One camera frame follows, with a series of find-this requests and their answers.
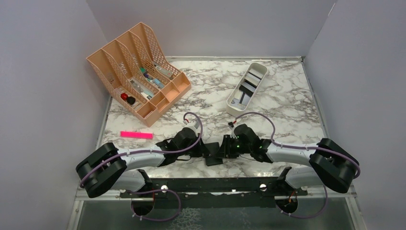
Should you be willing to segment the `black leather card holder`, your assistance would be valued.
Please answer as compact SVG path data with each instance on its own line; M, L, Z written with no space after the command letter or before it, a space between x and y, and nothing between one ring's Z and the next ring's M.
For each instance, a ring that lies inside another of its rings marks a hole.
M206 166L215 166L223 164L223 159L216 157L218 150L220 149L219 142L206 143L205 147L207 151L203 154Z

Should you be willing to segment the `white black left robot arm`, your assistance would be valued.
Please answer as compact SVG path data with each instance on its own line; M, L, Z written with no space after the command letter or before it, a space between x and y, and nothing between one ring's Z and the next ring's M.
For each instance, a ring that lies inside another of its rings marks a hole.
M144 167L162 167L178 157L208 157L209 149L190 127L175 137L158 142L149 148L119 149L107 142L76 166L80 187L88 197L95 198L109 190L132 190L136 195L148 195L151 181Z

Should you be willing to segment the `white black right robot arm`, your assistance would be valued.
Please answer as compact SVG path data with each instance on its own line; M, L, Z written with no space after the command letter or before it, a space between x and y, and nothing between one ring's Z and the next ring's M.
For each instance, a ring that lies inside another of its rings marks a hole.
M360 166L353 156L329 138L313 144L279 144L272 139L259 138L245 124L234 127L230 135L224 135L215 156L231 159L241 154L249 154L258 162L299 164L300 168L288 169L276 182L277 191L282 195L318 185L346 193Z

